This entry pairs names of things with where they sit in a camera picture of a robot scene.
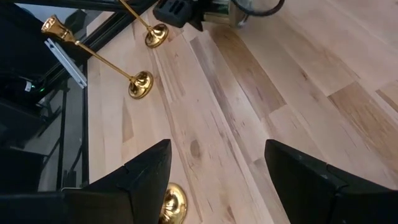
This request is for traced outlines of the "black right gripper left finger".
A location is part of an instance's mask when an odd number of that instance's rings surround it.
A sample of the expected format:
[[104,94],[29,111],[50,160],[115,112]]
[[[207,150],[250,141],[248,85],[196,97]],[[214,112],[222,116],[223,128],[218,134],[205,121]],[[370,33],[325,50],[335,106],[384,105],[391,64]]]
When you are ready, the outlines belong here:
[[163,139],[83,189],[119,193],[127,199],[123,209],[131,223],[157,223],[169,184],[171,161],[171,140]]

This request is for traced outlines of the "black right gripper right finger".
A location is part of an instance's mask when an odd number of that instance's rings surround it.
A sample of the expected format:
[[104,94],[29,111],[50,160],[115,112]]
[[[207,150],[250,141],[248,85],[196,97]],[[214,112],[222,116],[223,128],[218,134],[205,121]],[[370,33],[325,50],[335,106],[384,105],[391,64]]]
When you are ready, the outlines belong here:
[[397,223],[397,191],[268,139],[264,157],[291,223]]

